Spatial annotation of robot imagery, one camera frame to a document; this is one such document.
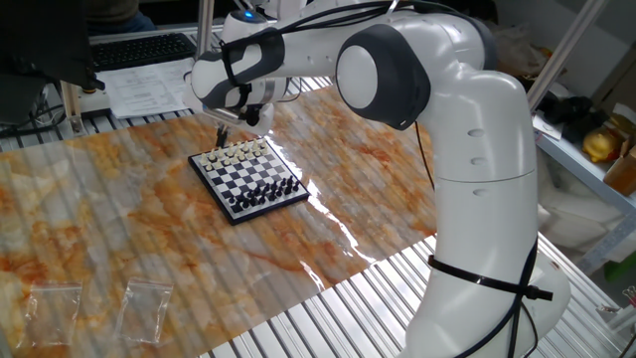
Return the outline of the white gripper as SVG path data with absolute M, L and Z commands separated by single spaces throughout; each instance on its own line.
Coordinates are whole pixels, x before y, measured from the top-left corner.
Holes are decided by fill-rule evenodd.
M 256 135 L 265 135 L 272 127 L 274 118 L 274 106 L 267 103 L 255 115 L 257 119 L 256 125 L 250 125 L 246 119 L 240 119 L 237 114 L 229 109 L 209 109 L 206 108 L 195 96 L 191 89 L 185 89 L 183 93 L 183 104 L 191 109 L 194 113 L 211 118 L 216 124 L 226 125 L 224 128 L 220 126 L 217 129 L 217 147 L 223 147 L 227 142 L 229 127 L 240 129 Z

